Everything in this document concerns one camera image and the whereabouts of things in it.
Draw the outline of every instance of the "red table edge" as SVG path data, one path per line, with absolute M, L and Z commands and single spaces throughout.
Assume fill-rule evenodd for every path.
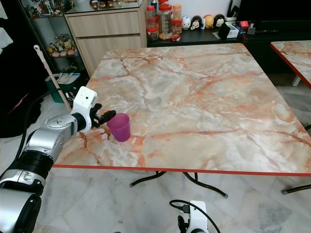
M 296 69 L 292 63 L 272 44 L 270 47 L 283 59 L 283 61 L 300 77 L 300 79 L 311 89 L 311 83 Z
M 131 167 L 131 166 L 84 166 L 84 165 L 62 165 L 54 164 L 55 168 L 86 168 L 86 169 L 110 169 L 110 170 L 140 170 L 140 171 L 170 171 L 170 172 L 198 172 L 218 173 L 233 175 L 261 175 L 261 176 L 311 176 L 311 173 L 292 172 L 259 172 L 259 171 L 222 171 L 222 170 L 201 170 L 182 168 L 156 168 L 156 167 Z

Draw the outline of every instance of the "white cloth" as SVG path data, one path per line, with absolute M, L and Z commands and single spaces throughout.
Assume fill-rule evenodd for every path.
M 6 33 L 4 28 L 0 28 L 0 49 L 7 47 L 9 44 L 12 44 L 13 40 L 11 37 Z
M 0 18 L 8 19 L 8 16 L 6 16 L 4 8 L 3 8 L 2 4 L 1 4 L 1 1 L 0 1 Z

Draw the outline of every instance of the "black metal table leg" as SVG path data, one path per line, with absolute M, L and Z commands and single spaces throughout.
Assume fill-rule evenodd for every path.
M 311 125 L 306 126 L 305 129 L 306 129 L 306 130 L 311 129 Z
M 214 187 L 214 186 L 211 186 L 211 185 L 208 185 L 208 184 L 205 184 L 205 183 L 201 183 L 198 181 L 198 174 L 197 172 L 194 173 L 195 175 L 195 179 L 189 175 L 187 172 L 183 172 L 183 174 L 190 180 L 192 181 L 193 183 L 201 186 L 201 187 L 204 187 L 204 188 L 208 188 L 208 189 L 211 189 L 217 193 L 219 193 L 220 195 L 222 195 L 224 198 L 228 198 L 228 194 L 224 193 L 223 191 L 221 191 L 220 189 Z
M 134 181 L 133 183 L 130 183 L 130 187 L 133 187 L 133 186 L 135 186 L 136 184 L 139 184 L 139 183 L 144 182 L 144 181 L 153 180 L 153 179 L 155 179 L 155 178 L 158 178 L 158 177 L 160 177 L 160 176 L 163 176 L 165 173 L 166 173 L 166 171 L 161 171 L 161 172 L 156 171 L 156 174 L 153 175 L 153 176 L 148 176 L 148 177 L 145 177 L 145 178 L 141 178 L 141 179 L 139 179 L 139 180 Z
M 304 185 L 304 186 L 299 186 L 299 187 L 296 187 L 296 188 L 282 190 L 282 194 L 286 195 L 286 194 L 289 194 L 289 193 L 294 193 L 294 192 L 298 192 L 298 191 L 305 190 L 305 189 L 310 189 L 310 188 L 311 188 L 311 184 Z

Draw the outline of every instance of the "silver robot arm segment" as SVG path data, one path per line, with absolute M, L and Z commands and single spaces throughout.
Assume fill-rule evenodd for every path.
M 97 115 L 101 104 L 96 104 L 96 100 L 97 93 L 82 86 L 74 99 L 71 114 L 51 117 L 29 135 L 23 152 L 0 179 L 1 233 L 33 231 L 45 179 L 63 145 L 77 132 L 99 127 L 116 114 L 108 111 Z

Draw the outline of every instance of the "cabinet drawer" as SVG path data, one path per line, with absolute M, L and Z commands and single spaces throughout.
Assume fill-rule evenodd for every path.
M 138 35 L 77 39 L 77 42 L 91 75 L 107 51 L 141 48 L 141 38 Z
M 137 12 L 68 17 L 75 37 L 139 33 Z

